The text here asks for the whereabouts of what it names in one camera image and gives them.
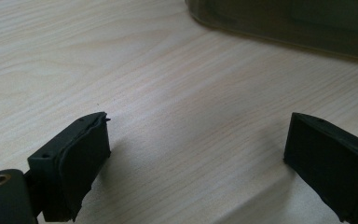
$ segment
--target light wood surface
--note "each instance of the light wood surface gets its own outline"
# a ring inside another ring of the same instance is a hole
[[[340,223],[282,154],[295,111],[358,135],[357,60],[204,27],[184,0],[0,1],[0,170],[97,111],[112,157],[76,223]]]

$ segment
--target black object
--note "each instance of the black object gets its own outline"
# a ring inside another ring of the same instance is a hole
[[[358,57],[358,0],[186,0],[198,21]]]
[[[104,112],[69,125],[28,158],[30,171],[0,171],[0,223],[75,221],[81,202],[110,156]]]
[[[358,137],[323,119],[294,113],[284,161],[341,221],[358,224]]]

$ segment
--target tabletop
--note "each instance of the tabletop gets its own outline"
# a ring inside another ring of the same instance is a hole
[[[0,1],[0,170],[99,111],[112,155],[76,223],[340,223],[282,157],[293,112],[358,136],[356,59],[184,0]]]

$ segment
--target wood grain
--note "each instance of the wood grain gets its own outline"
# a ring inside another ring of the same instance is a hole
[[[0,1],[0,170],[96,111],[112,157],[76,223],[339,223],[282,153],[294,111],[358,135],[354,59],[203,27],[183,0]]]

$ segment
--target wooden table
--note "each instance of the wooden table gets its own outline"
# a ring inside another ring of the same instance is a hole
[[[0,1],[0,170],[97,111],[112,157],[76,223],[340,223],[282,154],[295,111],[358,135],[358,60],[184,0]]]

